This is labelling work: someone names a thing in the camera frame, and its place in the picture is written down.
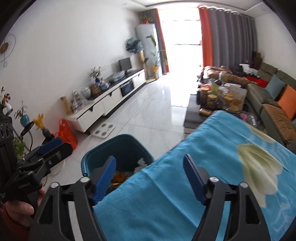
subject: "cabinet drawer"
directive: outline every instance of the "cabinet drawer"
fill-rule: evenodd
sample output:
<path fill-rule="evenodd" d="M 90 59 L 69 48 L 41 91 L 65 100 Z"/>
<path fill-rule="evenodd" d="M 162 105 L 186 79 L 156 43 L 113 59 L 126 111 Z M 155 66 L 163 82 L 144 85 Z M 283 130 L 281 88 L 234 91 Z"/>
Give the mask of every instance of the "cabinet drawer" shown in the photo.
<path fill-rule="evenodd" d="M 96 103 L 92 109 L 85 112 L 77 121 L 84 131 L 86 131 L 99 117 L 105 112 L 104 105 L 100 101 Z"/>
<path fill-rule="evenodd" d="M 117 88 L 111 92 L 111 96 L 108 94 L 106 97 L 104 97 L 101 101 L 103 102 L 105 111 L 108 111 L 110 108 L 112 108 L 121 98 L 122 94 L 120 88 Z"/>
<path fill-rule="evenodd" d="M 138 87 L 143 81 L 145 81 L 145 73 L 141 73 L 133 78 L 133 84 L 136 87 Z"/>

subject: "white wall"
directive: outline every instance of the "white wall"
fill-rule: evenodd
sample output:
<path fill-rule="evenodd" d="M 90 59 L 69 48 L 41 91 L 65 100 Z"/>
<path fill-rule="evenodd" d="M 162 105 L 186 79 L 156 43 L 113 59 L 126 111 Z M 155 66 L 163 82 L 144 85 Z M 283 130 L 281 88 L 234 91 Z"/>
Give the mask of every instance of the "white wall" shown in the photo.
<path fill-rule="evenodd" d="M 31 120 L 43 112 L 45 126 L 58 131 L 65 115 L 59 98 L 86 86 L 91 68 L 104 66 L 107 77 L 119 70 L 119 59 L 130 56 L 133 67 L 140 67 L 138 55 L 125 50 L 138 24 L 136 13 L 100 0 L 36 1 L 12 27 L 16 46 L 7 67 L 0 64 L 1 86 L 14 110 L 23 100 Z M 20 134 L 19 120 L 13 125 Z M 33 146 L 40 145 L 42 132 L 33 127 L 32 134 Z M 28 134 L 25 142 L 30 146 Z"/>
<path fill-rule="evenodd" d="M 296 43 L 275 13 L 255 18 L 263 61 L 296 79 Z"/>

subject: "yellow flower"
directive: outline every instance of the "yellow flower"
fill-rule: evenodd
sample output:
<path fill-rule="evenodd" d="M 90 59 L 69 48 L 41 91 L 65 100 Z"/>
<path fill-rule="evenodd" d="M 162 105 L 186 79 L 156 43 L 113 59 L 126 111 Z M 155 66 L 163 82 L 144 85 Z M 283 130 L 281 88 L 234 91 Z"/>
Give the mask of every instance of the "yellow flower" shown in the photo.
<path fill-rule="evenodd" d="M 44 114 L 41 113 L 41 114 L 38 114 L 38 118 L 37 119 L 33 119 L 35 125 L 37 126 L 37 130 L 38 129 L 44 129 L 43 117 L 44 117 Z"/>
<path fill-rule="evenodd" d="M 237 146 L 238 156 L 242 161 L 245 181 L 249 184 L 260 207 L 266 208 L 266 194 L 277 192 L 277 176 L 283 166 L 268 152 L 254 144 Z"/>

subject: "blue towel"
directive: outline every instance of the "blue towel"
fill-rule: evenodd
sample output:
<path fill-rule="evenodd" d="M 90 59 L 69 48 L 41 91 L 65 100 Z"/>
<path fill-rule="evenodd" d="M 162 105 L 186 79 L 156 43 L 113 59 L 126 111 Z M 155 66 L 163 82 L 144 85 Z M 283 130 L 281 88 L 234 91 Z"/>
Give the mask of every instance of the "blue towel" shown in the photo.
<path fill-rule="evenodd" d="M 249 183 L 271 239 L 280 240 L 296 216 L 296 155 L 240 119 L 219 111 L 155 163 L 133 175 L 95 207 L 108 241 L 191 240 L 205 207 L 183 170 L 190 154 L 222 181 Z M 217 240 L 223 240 L 230 203 Z"/>

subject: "red sleeve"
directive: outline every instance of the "red sleeve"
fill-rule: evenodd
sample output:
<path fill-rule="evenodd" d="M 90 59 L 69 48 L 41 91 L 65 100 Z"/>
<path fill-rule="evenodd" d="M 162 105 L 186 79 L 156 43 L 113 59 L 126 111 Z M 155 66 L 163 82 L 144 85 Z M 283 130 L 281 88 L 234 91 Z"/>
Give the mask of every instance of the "red sleeve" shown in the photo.
<path fill-rule="evenodd" d="M 30 229 L 19 226 L 16 222 L 14 222 L 8 215 L 5 205 L 3 206 L 2 218 L 6 223 L 7 227 L 10 231 L 16 236 L 20 241 L 27 241 L 29 239 Z"/>

